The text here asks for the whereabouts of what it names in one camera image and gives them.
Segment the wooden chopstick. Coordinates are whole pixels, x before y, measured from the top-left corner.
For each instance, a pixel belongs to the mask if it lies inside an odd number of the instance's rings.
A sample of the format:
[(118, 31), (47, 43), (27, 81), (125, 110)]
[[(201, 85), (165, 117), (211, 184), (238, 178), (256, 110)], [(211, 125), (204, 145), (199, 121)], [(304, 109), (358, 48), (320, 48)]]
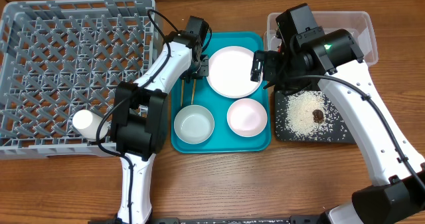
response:
[(185, 90), (185, 81), (184, 81), (184, 80), (181, 80), (181, 99), (180, 99), (180, 107), (183, 107), (184, 90)]
[(197, 80), (193, 80), (193, 87), (192, 87), (192, 93), (191, 93), (191, 105), (193, 105), (193, 102), (194, 102), (196, 85), (197, 85)]

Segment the small pink plate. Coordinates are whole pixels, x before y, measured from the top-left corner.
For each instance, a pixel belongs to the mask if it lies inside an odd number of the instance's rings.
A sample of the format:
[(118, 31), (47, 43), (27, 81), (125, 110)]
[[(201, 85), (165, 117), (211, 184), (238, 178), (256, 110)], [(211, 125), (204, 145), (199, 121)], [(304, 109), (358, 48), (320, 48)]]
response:
[(242, 98), (232, 103), (226, 120), (230, 129), (237, 135), (250, 138), (260, 134), (268, 123), (265, 107), (251, 98)]

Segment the brown food scrap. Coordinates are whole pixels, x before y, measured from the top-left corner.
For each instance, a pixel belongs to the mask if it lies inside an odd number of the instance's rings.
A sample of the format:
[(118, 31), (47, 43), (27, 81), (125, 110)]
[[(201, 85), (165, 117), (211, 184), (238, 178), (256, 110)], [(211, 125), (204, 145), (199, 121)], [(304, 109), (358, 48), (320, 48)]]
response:
[(312, 114), (313, 114), (313, 121), (315, 123), (320, 124), (325, 121), (325, 116), (322, 110), (316, 109), (312, 112)]

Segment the white cup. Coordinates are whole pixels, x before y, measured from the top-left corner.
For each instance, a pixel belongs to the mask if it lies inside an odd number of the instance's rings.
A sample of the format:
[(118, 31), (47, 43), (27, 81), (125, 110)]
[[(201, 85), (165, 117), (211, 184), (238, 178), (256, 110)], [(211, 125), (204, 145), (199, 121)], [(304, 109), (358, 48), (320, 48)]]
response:
[(72, 125), (88, 141), (95, 142), (101, 121), (102, 118), (99, 115), (89, 110), (79, 110), (72, 118)]

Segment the red silver snack wrapper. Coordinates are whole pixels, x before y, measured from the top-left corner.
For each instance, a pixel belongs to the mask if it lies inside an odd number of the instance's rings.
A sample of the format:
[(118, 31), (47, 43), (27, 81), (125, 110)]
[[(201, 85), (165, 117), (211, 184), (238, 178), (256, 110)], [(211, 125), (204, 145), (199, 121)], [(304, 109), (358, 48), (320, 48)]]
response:
[(279, 52), (279, 53), (283, 53), (284, 48), (285, 48), (284, 42), (283, 42), (283, 41), (281, 41), (281, 42), (280, 42), (280, 45), (278, 46), (278, 52)]

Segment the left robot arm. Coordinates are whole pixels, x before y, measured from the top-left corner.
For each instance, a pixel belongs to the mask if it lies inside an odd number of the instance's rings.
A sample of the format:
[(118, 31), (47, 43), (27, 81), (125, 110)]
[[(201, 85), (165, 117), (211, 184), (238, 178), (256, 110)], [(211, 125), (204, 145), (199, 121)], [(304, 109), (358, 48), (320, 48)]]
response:
[(116, 87), (110, 135), (123, 168), (117, 223), (149, 221), (151, 172), (167, 136), (168, 95), (178, 80), (207, 76), (204, 51), (211, 37), (209, 24), (191, 16), (184, 30), (164, 38), (161, 54), (145, 74)]

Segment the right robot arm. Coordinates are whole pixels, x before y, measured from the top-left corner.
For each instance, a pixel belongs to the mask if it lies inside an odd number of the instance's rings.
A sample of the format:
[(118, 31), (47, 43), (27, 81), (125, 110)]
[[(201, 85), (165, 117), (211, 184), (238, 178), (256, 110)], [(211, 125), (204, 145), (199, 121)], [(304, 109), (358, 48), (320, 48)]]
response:
[(326, 33), (305, 3), (276, 18), (278, 51), (254, 53), (251, 79), (289, 95), (320, 89), (359, 147), (371, 185), (320, 215), (291, 222), (396, 223), (424, 210), (424, 157), (407, 141), (379, 96), (349, 31)]

